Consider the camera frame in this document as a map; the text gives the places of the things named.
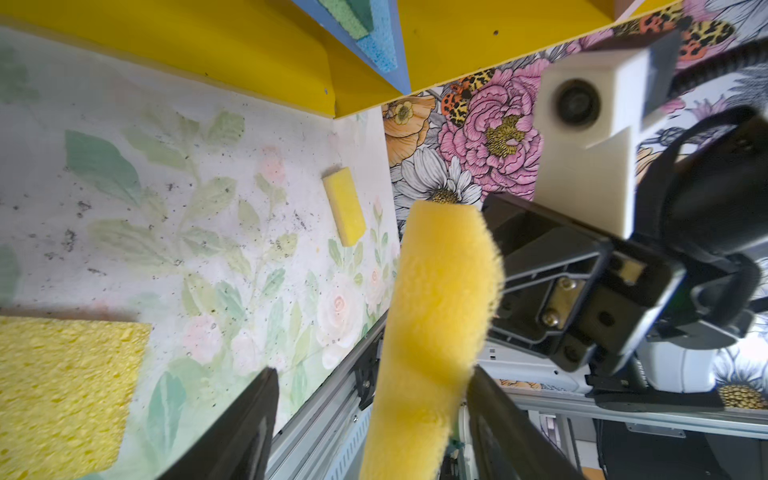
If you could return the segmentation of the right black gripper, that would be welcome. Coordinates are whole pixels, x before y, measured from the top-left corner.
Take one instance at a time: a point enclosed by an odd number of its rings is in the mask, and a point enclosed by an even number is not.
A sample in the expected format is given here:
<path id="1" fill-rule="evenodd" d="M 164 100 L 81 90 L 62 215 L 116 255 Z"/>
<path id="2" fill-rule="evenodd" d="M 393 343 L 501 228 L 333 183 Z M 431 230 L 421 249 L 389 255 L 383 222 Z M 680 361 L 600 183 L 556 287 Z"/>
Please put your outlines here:
<path id="1" fill-rule="evenodd" d="M 574 372 L 616 372 L 680 285 L 684 266 L 511 194 L 482 214 L 502 256 L 502 299 L 488 338 Z"/>

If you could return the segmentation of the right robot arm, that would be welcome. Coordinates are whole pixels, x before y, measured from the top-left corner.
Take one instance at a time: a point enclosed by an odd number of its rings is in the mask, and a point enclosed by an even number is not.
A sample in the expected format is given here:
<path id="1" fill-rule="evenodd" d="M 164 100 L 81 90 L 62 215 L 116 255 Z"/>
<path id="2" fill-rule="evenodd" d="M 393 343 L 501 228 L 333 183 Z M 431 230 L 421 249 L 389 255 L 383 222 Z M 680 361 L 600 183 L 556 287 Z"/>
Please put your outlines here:
<path id="1" fill-rule="evenodd" d="M 767 244 L 767 121 L 737 106 L 685 139 L 724 134 L 686 159 L 674 141 L 636 191 L 621 239 L 509 194 L 482 213 L 505 269 L 491 341 L 574 372 L 588 396 L 624 412 L 721 411 L 715 353 L 755 315 Z"/>

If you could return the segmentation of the small yellow sponge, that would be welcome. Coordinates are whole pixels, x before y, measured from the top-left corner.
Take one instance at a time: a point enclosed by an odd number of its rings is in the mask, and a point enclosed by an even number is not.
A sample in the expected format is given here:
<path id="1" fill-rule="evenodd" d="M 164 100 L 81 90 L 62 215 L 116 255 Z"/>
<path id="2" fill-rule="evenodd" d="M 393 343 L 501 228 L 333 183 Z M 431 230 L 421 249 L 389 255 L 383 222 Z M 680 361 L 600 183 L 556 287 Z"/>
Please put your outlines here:
<path id="1" fill-rule="evenodd" d="M 366 223 L 350 169 L 342 168 L 325 176 L 323 185 L 341 244 L 356 245 L 366 231 Z"/>

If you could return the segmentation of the light green sponge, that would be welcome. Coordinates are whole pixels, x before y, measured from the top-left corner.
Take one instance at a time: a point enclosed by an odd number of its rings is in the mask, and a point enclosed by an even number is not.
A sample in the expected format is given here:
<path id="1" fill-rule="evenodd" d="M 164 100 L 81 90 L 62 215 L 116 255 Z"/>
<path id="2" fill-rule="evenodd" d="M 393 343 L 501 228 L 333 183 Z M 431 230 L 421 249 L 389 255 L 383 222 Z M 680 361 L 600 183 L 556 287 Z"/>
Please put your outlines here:
<path id="1" fill-rule="evenodd" d="M 369 0 L 319 0 L 319 3 L 353 40 L 368 36 L 374 29 Z"/>

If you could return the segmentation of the golden yellow sponge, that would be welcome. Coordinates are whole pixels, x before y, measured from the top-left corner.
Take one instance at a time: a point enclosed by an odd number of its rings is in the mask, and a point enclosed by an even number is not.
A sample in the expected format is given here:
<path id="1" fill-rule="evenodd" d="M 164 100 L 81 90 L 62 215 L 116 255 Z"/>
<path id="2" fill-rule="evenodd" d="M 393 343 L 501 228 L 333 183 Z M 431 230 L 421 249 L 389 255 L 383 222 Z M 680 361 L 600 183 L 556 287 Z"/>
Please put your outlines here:
<path id="1" fill-rule="evenodd" d="M 478 208 L 411 207 L 360 478 L 436 477 L 503 281 Z"/>

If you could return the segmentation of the yellow porous sponge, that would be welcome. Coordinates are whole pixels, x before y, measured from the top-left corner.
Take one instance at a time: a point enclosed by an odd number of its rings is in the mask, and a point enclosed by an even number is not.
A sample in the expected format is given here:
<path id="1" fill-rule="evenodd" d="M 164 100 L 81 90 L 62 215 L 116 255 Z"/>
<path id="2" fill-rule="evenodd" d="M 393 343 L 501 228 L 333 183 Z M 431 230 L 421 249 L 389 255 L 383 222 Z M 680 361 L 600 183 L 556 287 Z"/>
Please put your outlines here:
<path id="1" fill-rule="evenodd" d="M 136 322 L 2 317 L 2 478 L 112 466 L 150 333 Z"/>

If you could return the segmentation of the light blue sponge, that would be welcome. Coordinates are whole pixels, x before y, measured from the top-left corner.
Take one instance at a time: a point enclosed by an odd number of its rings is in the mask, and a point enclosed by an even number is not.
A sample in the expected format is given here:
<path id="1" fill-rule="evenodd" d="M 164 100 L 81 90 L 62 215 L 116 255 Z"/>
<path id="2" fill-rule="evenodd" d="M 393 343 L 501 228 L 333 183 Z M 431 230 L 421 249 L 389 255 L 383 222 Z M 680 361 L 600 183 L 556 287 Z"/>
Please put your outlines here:
<path id="1" fill-rule="evenodd" d="M 373 30 L 367 36 L 357 40 L 356 45 L 380 73 L 388 73 L 397 68 L 389 2 L 371 0 L 370 7 Z"/>

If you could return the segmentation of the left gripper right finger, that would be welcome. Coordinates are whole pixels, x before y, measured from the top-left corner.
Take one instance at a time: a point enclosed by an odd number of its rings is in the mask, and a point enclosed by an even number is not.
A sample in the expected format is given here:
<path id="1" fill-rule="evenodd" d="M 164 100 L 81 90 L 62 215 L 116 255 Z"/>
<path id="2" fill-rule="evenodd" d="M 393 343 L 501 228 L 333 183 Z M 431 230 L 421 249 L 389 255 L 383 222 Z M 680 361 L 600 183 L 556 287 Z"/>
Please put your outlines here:
<path id="1" fill-rule="evenodd" d="M 481 479 L 581 479 L 583 475 L 477 366 L 466 402 L 475 465 Z"/>

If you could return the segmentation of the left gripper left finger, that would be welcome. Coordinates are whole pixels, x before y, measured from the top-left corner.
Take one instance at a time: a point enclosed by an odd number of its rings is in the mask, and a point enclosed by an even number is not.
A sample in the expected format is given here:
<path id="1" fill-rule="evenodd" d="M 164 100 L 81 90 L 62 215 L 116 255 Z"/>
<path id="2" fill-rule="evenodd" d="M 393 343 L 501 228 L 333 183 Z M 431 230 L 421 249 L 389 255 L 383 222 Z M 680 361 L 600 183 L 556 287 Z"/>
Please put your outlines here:
<path id="1" fill-rule="evenodd" d="M 160 479 L 263 479 L 278 399 L 278 372 L 267 367 Z"/>

